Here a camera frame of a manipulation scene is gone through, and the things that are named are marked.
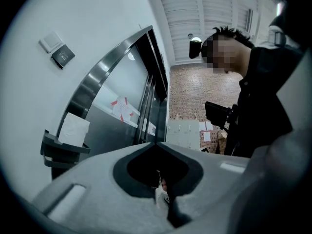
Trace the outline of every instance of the neck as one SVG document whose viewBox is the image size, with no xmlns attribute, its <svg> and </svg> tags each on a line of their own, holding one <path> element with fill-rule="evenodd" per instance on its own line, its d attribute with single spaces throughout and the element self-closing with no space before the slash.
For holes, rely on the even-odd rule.
<svg viewBox="0 0 312 234">
<path fill-rule="evenodd" d="M 239 50 L 236 54 L 234 71 L 245 77 L 248 70 L 251 48 L 240 44 Z"/>
</svg>

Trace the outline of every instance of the ceiling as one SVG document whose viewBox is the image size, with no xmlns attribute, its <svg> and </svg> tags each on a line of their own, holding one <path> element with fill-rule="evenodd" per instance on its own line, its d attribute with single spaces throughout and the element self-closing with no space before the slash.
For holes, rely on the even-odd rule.
<svg viewBox="0 0 312 234">
<path fill-rule="evenodd" d="M 266 29 L 276 14 L 275 0 L 161 0 L 170 29 L 176 64 L 201 62 L 189 58 L 189 34 L 205 40 L 214 27 L 229 26 L 245 31 L 248 10 L 259 18 L 252 39 L 265 38 Z"/>
</svg>

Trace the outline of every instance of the brick wall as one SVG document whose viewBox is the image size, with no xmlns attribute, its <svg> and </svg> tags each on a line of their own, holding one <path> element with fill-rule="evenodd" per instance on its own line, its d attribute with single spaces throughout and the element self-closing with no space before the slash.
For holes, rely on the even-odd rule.
<svg viewBox="0 0 312 234">
<path fill-rule="evenodd" d="M 214 74 L 203 64 L 176 65 L 170 72 L 170 119 L 195 119 L 206 121 L 205 102 L 224 107 L 237 103 L 242 76 L 236 73 Z M 217 147 L 218 127 L 211 132 L 211 142 L 204 142 L 200 134 L 200 147 L 210 152 Z"/>
</svg>

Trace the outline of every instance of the man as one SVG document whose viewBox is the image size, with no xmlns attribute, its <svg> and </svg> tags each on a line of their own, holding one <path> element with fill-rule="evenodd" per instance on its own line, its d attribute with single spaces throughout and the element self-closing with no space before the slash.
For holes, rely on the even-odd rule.
<svg viewBox="0 0 312 234">
<path fill-rule="evenodd" d="M 214 71 L 236 72 L 239 82 L 238 116 L 230 123 L 226 155 L 251 157 L 255 148 L 270 145 L 292 130 L 276 92 L 295 68 L 297 56 L 282 47 L 256 48 L 239 30 L 214 28 L 201 47 L 204 62 Z"/>
</svg>

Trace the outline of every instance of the wall-mounted black holder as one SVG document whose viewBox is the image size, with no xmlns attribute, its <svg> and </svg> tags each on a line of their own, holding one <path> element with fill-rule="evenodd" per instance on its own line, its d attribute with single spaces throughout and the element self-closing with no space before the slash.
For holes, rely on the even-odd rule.
<svg viewBox="0 0 312 234">
<path fill-rule="evenodd" d="M 80 154 L 89 154 L 90 148 L 83 144 L 82 147 L 61 143 L 58 137 L 45 130 L 40 154 L 44 164 L 52 168 L 70 169 L 79 162 Z"/>
</svg>

